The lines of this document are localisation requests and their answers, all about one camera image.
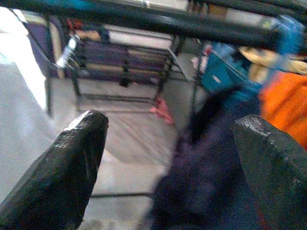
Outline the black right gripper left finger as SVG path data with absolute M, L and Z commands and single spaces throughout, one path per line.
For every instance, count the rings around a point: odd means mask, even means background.
M 74 119 L 0 205 L 3 230 L 76 230 L 93 192 L 108 118 L 89 110 Z

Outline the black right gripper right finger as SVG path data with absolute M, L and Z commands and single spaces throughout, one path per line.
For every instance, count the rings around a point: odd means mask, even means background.
M 289 134 L 257 115 L 232 131 L 246 180 L 273 230 L 307 228 L 307 152 Z

